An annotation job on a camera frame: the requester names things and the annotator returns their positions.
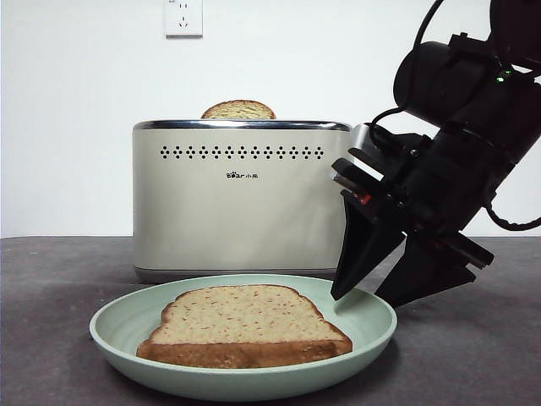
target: cable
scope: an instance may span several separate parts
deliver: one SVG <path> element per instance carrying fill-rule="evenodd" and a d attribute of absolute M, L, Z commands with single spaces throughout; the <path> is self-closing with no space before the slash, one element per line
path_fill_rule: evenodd
<path fill-rule="evenodd" d="M 492 203 L 487 200 L 484 204 L 484 208 L 489 213 L 490 218 L 493 222 L 495 222 L 498 226 L 504 228 L 505 230 L 509 231 L 526 231 L 531 230 L 532 228 L 536 228 L 541 226 L 541 217 L 532 220 L 531 222 L 525 222 L 521 224 L 517 224 L 515 222 L 508 222 L 507 220 L 504 220 L 503 218 L 498 217 L 498 215 L 492 210 Z"/>
<path fill-rule="evenodd" d="M 430 10 L 426 15 L 424 16 L 423 22 L 419 26 L 419 29 L 417 31 L 417 36 L 415 37 L 415 42 L 413 43 L 412 48 L 412 68 L 409 75 L 409 81 L 407 85 L 407 96 L 404 99 L 404 102 L 395 108 L 391 108 L 389 110 L 385 110 L 384 112 L 381 112 L 378 114 L 374 119 L 372 120 L 372 123 L 369 125 L 369 137 L 372 143 L 375 146 L 378 146 L 378 141 L 374 137 L 374 127 L 378 121 L 380 121 L 383 117 L 390 116 L 391 114 L 396 114 L 398 112 L 403 112 L 406 110 L 407 106 L 409 105 L 411 98 L 412 98 L 412 88 L 415 83 L 415 77 L 416 77 L 416 67 L 417 67 L 417 61 L 418 61 L 418 54 L 419 54 L 419 48 L 421 47 L 421 40 L 423 39 L 424 32 L 426 31 L 427 27 L 429 26 L 430 20 L 432 17 L 434 17 L 434 14 L 436 13 L 437 9 L 440 7 L 440 5 L 443 3 L 443 0 L 436 0 L 432 7 L 430 7 Z"/>

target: green plate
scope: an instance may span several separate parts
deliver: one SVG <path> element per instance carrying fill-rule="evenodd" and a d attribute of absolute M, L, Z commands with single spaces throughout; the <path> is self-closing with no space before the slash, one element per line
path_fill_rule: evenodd
<path fill-rule="evenodd" d="M 300 365 L 252 369 L 197 368 L 135 356 L 139 343 L 160 324 L 161 310 L 179 294 L 210 286 L 269 283 L 297 289 L 324 318 L 352 340 L 353 351 Z M 335 385 L 357 374 L 385 348 L 396 314 L 382 299 L 359 289 L 331 297 L 331 281 L 286 275 L 225 275 L 165 283 L 107 304 L 92 317 L 90 334 L 109 363 L 125 376 L 158 391 L 186 398 L 242 402 L 288 398 Z"/>

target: toast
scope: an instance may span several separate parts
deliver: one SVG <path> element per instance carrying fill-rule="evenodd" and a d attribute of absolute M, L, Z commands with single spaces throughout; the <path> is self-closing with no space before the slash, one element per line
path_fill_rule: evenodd
<path fill-rule="evenodd" d="M 254 100 L 223 101 L 207 109 L 201 118 L 274 119 L 274 112 Z"/>
<path fill-rule="evenodd" d="M 352 351 L 351 340 L 296 290 L 278 285 L 202 288 L 181 294 L 137 356 L 175 365 L 258 368 Z"/>

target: bread crust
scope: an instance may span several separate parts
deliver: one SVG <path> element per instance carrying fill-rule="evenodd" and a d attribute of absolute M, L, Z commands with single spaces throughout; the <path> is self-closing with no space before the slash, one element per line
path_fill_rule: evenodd
<path fill-rule="evenodd" d="M 352 341 L 339 328 L 325 321 L 315 304 L 297 290 L 287 286 L 265 284 L 285 288 L 298 297 L 306 299 L 312 311 L 340 339 L 296 340 L 279 343 L 156 343 L 155 335 L 170 321 L 170 308 L 177 300 L 193 290 L 178 295 L 161 311 L 161 324 L 137 348 L 137 356 L 174 365 L 205 368 L 260 368 L 270 366 L 296 365 L 321 359 L 328 359 L 352 352 Z"/>
<path fill-rule="evenodd" d="M 245 109 L 258 109 L 260 110 L 259 115 L 253 115 L 253 112 L 250 114 L 229 114 L 227 110 L 231 107 L 242 107 Z M 229 100 L 222 101 L 218 104 L 215 104 L 212 107 L 209 107 L 205 110 L 201 118 L 263 118 L 263 119 L 276 119 L 274 112 L 265 104 L 256 100 Z"/>

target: toaster logo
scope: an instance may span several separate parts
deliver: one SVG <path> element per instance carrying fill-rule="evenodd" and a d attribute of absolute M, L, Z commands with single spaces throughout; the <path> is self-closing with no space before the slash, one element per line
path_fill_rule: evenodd
<path fill-rule="evenodd" d="M 227 172 L 226 177 L 228 179 L 258 179 L 259 178 L 257 173 L 237 173 L 235 171 Z"/>

